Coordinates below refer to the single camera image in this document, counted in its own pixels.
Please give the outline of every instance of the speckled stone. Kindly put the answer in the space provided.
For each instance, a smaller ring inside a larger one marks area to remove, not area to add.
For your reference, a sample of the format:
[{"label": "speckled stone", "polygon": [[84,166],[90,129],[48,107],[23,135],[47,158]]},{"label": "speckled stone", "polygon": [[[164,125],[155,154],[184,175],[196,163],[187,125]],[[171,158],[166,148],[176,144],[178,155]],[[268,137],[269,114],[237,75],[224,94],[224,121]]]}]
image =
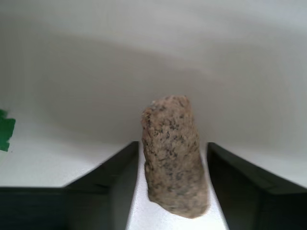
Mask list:
[{"label": "speckled stone", "polygon": [[182,217],[203,215],[208,188],[187,97],[154,101],[142,114],[142,127],[149,199]]}]

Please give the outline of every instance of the dark green tape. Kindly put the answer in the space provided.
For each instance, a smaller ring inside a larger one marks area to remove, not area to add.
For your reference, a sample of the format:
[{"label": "dark green tape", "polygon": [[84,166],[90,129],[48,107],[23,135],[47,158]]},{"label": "dark green tape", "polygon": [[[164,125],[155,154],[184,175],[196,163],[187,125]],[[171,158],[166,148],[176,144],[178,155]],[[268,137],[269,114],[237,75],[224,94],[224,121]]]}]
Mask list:
[{"label": "dark green tape", "polygon": [[13,135],[15,119],[7,119],[7,112],[0,109],[0,150],[9,150],[9,140]]}]

